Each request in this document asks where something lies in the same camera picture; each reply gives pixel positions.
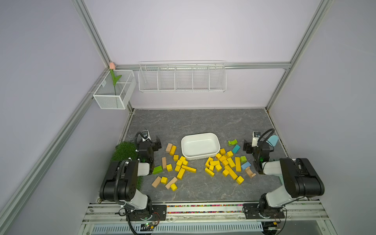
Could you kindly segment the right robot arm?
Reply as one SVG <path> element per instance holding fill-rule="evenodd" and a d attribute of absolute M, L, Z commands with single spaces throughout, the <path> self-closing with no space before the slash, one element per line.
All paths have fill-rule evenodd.
<path fill-rule="evenodd" d="M 307 158 L 281 158 L 270 161 L 270 145 L 266 141 L 258 141 L 253 146 L 245 141 L 243 150 L 254 157 L 257 173 L 282 177 L 282 186 L 264 193 L 254 208 L 261 218 L 270 218 L 283 212 L 283 206 L 301 198 L 322 196 L 325 186 L 314 167 Z"/>

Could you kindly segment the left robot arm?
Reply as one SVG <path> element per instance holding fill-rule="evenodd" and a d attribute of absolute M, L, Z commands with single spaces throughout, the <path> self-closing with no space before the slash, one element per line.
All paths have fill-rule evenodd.
<path fill-rule="evenodd" d="M 143 135 L 141 141 L 136 141 L 137 158 L 125 159 L 110 163 L 99 189 L 102 201 L 114 202 L 120 205 L 124 212 L 121 216 L 129 216 L 134 220 L 147 220 L 154 216 L 151 198 L 137 189 L 141 176 L 152 175 L 155 169 L 154 152 L 162 148 L 160 138 L 152 141 Z"/>

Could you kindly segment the yellow cube block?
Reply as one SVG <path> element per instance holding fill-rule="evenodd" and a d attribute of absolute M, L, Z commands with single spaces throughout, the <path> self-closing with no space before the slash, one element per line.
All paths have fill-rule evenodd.
<path fill-rule="evenodd" d="M 244 182 L 244 178 L 242 176 L 239 176 L 237 179 L 236 179 L 236 182 L 241 185 L 243 182 Z"/>
<path fill-rule="evenodd" d="M 161 178 L 161 183 L 166 185 L 168 183 L 168 178 L 167 177 L 162 177 Z"/>
<path fill-rule="evenodd" d="M 173 171 L 173 168 L 172 168 L 171 164 L 167 165 L 166 169 L 167 169 L 168 172 Z"/>

